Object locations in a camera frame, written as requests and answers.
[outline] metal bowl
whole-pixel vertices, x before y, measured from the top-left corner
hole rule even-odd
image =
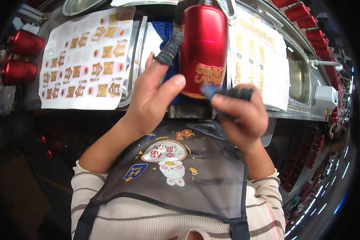
[[[107,0],[66,0],[62,7],[62,14],[74,16],[83,13],[90,8],[99,7]]]

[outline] apron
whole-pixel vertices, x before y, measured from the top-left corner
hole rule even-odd
[[[81,215],[74,240],[87,240],[100,205],[130,197],[181,214],[231,225],[249,240],[245,212],[247,165],[214,121],[163,123],[128,146]]]

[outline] white striped shirt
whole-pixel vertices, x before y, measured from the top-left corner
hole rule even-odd
[[[107,174],[83,169],[79,161],[73,170],[72,239],[86,205],[107,178]],[[284,239],[285,219],[278,175],[275,169],[269,177],[247,182],[245,206],[251,240]],[[127,197],[119,197],[100,206],[89,239],[186,240],[190,231],[199,232],[205,240],[231,239],[229,224],[212,218],[179,214]]]

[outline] fluorescent light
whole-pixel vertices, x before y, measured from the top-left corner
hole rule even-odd
[[[339,160],[338,160],[337,163],[336,163],[336,169],[335,169],[335,171],[337,170],[337,167],[339,166],[339,161],[340,161],[340,158],[339,158]]]
[[[317,213],[317,215],[319,215],[321,213],[321,211],[325,208],[327,204],[324,204],[324,206],[320,209],[320,211]]]
[[[344,195],[343,199],[341,200],[340,204],[337,206],[334,214],[336,214],[337,210],[339,209],[339,207],[341,206],[341,204],[343,203],[344,199],[346,198],[346,195]]]
[[[344,178],[344,176],[346,175],[346,172],[347,172],[347,170],[348,170],[348,166],[349,166],[349,162],[348,162],[348,164],[347,164],[346,170],[344,171],[344,174],[343,174],[343,176],[342,176],[342,178],[341,178],[341,179],[343,179],[343,178]]]
[[[332,183],[331,183],[331,186],[332,186],[333,182],[335,181],[335,179],[336,179],[336,176],[335,176],[335,178],[333,179],[333,181],[332,181]]]
[[[347,156],[348,148],[349,148],[349,146],[347,146],[347,150],[346,150],[346,153],[344,154],[344,158],[346,158],[346,156]]]
[[[296,222],[296,226],[301,222],[301,220],[305,217],[305,215],[302,215],[301,218]]]
[[[307,214],[307,212],[311,209],[311,207],[315,201],[316,201],[316,199],[313,199],[312,203],[309,205],[308,209],[305,211],[304,214]]]
[[[318,191],[317,194],[316,194],[316,197],[320,194],[320,191],[321,191],[322,189],[323,189],[323,186],[321,185],[319,191]]]
[[[313,210],[313,212],[310,214],[310,216],[312,216],[312,215],[313,215],[313,213],[314,213],[314,212],[316,212],[316,210],[317,210],[317,209]]]

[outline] white plastic container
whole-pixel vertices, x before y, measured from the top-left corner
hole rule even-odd
[[[315,105],[330,110],[337,107],[338,92],[332,86],[317,86],[315,92]]]

